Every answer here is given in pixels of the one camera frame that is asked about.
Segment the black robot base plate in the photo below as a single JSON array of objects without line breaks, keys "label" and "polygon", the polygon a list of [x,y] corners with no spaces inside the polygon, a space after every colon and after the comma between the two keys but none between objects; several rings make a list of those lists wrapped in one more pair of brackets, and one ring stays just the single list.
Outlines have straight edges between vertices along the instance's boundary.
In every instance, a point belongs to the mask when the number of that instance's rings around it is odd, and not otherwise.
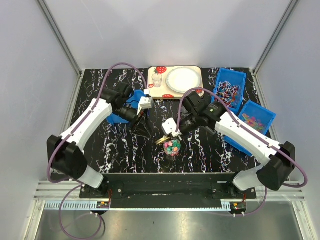
[{"label": "black robot base plate", "polygon": [[245,191],[232,185],[233,173],[108,173],[99,189],[85,186],[80,189],[81,199],[102,199],[111,191],[112,199],[134,195],[173,196],[187,195],[213,199],[255,199],[254,188]]}]

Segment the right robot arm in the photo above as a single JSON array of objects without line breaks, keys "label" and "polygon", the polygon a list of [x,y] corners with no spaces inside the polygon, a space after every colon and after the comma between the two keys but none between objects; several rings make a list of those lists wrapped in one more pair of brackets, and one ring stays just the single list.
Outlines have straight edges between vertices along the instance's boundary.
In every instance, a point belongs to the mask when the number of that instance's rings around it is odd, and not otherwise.
[{"label": "right robot arm", "polygon": [[179,106],[185,107],[189,114],[177,118],[175,133],[184,135],[198,127],[206,127],[230,137],[259,161],[259,166],[235,173],[227,185],[230,197],[239,198],[250,188],[264,186],[278,191],[284,186],[296,167],[292,143],[281,144],[268,138],[240,120],[223,101],[207,103],[194,89],[183,95]]}]

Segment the blue bin of star candies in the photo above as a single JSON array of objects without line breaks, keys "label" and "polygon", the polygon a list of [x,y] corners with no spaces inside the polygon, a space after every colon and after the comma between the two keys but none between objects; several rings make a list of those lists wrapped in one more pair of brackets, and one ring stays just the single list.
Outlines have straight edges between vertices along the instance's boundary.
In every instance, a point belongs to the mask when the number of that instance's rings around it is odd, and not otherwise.
[{"label": "blue bin of star candies", "polygon": [[[138,109],[138,104],[141,97],[144,97],[144,91],[142,90],[134,90],[133,94],[130,95],[130,98],[126,101],[126,107],[132,107],[133,109]],[[115,124],[127,124],[129,121],[125,120],[124,118],[112,113],[110,116],[106,118],[107,122],[111,125]]]}]

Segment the gold jar lid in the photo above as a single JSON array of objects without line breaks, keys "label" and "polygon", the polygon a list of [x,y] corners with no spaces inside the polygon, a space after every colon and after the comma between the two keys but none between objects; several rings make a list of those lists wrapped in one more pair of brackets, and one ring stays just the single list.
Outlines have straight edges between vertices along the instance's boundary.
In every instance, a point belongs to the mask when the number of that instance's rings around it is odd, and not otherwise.
[{"label": "gold jar lid", "polygon": [[156,144],[156,145],[161,145],[161,144],[164,144],[164,143],[167,142],[167,141],[170,141],[171,139],[172,139],[172,138],[171,138],[170,135],[165,135],[165,136],[163,136],[162,138],[158,139],[158,140],[155,142],[155,144]]}]

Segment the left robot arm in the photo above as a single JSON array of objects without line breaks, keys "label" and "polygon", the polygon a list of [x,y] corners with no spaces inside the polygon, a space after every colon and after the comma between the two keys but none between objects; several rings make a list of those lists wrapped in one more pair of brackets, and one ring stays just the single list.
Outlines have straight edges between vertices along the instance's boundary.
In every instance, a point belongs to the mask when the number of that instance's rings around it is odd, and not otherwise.
[{"label": "left robot arm", "polygon": [[103,182],[105,178],[88,165],[83,151],[92,134],[112,114],[126,120],[132,134],[151,138],[147,118],[154,101],[146,89],[137,108],[133,108],[127,101],[134,94],[133,88],[126,83],[119,83],[115,89],[102,88],[70,128],[59,136],[48,138],[48,169],[57,170],[68,179],[90,186],[90,192],[95,197],[103,198],[108,193],[108,186]]}]

